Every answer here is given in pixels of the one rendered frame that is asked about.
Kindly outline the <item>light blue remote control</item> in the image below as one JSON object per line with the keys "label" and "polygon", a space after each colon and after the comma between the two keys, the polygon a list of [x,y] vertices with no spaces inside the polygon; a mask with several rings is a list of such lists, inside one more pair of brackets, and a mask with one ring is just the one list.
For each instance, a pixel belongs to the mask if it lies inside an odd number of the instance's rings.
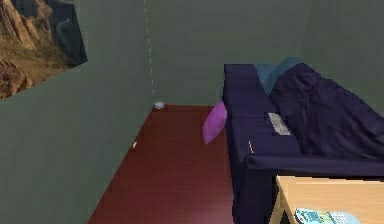
{"label": "light blue remote control", "polygon": [[361,224],[354,215],[346,212],[325,212],[298,208],[294,213],[299,224]]}

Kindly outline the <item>purple pillow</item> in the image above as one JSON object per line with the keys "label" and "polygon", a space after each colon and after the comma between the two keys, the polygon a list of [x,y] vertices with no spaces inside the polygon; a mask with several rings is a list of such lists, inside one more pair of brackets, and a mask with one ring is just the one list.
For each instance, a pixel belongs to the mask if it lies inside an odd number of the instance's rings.
{"label": "purple pillow", "polygon": [[203,138],[206,144],[212,142],[223,129],[227,120],[227,109],[223,101],[210,111],[203,125]]}

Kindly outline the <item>teal blue pillow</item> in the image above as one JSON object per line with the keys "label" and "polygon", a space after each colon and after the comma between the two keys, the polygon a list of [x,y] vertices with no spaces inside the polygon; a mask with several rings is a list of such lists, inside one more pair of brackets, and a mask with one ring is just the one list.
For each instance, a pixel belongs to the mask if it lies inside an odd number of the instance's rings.
{"label": "teal blue pillow", "polygon": [[279,76],[291,67],[300,63],[300,60],[295,57],[287,57],[280,64],[255,64],[257,74],[262,84],[262,87],[267,95],[269,95],[275,86]]}

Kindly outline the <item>grey remote control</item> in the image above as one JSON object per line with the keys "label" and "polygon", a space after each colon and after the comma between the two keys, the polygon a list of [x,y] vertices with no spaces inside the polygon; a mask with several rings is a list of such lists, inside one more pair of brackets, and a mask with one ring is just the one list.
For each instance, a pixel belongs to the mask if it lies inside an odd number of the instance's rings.
{"label": "grey remote control", "polygon": [[285,123],[283,122],[282,118],[276,114],[276,113],[269,113],[268,114],[269,119],[272,123],[272,126],[274,130],[279,134],[283,136],[290,136],[291,133]]}

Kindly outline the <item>framed rocky landscape picture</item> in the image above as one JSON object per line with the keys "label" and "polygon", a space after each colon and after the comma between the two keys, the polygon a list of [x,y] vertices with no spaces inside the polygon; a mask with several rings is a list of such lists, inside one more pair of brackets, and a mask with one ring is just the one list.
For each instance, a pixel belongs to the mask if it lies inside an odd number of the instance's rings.
{"label": "framed rocky landscape picture", "polygon": [[0,100],[88,61],[75,0],[0,0]]}

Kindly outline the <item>light wooden table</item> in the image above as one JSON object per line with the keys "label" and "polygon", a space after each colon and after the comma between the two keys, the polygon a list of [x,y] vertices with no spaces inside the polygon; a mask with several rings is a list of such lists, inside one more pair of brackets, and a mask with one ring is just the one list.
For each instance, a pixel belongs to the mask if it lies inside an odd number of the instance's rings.
{"label": "light wooden table", "polygon": [[297,224],[297,208],[348,212],[361,224],[384,224],[384,182],[295,176],[276,180],[279,192],[270,224],[280,224],[283,213],[289,224]]}

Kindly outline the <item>dark blue bed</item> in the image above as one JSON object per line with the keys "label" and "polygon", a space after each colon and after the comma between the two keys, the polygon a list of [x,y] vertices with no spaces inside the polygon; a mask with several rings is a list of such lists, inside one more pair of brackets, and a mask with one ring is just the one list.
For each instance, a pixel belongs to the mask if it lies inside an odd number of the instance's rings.
{"label": "dark blue bed", "polygon": [[[269,95],[252,64],[227,64],[224,74],[234,224],[268,224],[277,176],[384,181],[384,118],[355,94],[304,63]],[[290,136],[274,130],[269,113]]]}

